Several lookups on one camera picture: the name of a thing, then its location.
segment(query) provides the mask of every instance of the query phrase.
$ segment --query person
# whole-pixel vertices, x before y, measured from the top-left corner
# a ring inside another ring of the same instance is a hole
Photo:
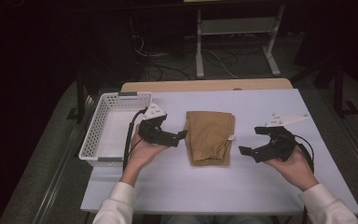
[[[138,175],[159,152],[167,149],[167,147],[152,145],[142,140],[137,134],[138,128],[137,126],[135,135],[131,139],[133,149],[127,167],[119,182],[112,189],[109,198],[103,202],[93,220],[94,224],[132,222],[133,206],[136,201],[134,186]],[[357,217],[345,203],[335,197],[324,184],[318,182],[308,166],[304,154],[298,147],[295,148],[287,161],[273,159],[265,161],[265,163],[281,173],[290,184],[303,191],[299,194],[299,198],[307,207],[312,223],[358,223]]]

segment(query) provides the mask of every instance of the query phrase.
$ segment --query white sleeve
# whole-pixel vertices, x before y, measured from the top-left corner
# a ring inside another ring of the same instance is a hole
[[[122,182],[116,183],[92,223],[132,223],[135,201],[136,191],[131,185]]]
[[[340,199],[324,185],[318,184],[299,194],[314,224],[358,223],[358,219]]]

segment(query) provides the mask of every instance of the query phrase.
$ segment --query khaki fabric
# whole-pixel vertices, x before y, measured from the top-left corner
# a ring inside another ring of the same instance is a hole
[[[188,111],[186,146],[193,166],[229,165],[235,117],[230,113]]]

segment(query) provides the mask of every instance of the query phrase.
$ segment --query white plastic basket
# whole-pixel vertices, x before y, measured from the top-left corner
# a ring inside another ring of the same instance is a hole
[[[79,159],[91,166],[122,166],[130,122],[152,102],[151,92],[115,92],[101,96]]]

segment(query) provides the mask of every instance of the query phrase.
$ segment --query dark background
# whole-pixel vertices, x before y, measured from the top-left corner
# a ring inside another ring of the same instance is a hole
[[[68,14],[64,7],[100,6],[103,1],[64,1],[58,6],[25,0],[16,7],[19,2],[0,1],[0,216],[55,105],[77,74],[90,93],[105,85],[120,87],[141,75],[132,35],[169,45],[195,32],[194,11],[175,11],[174,17],[166,11],[153,16]],[[358,80],[358,2],[355,7],[336,1],[287,3],[280,35],[306,32],[296,63],[312,66],[334,52]],[[207,15],[222,14],[210,10]]]

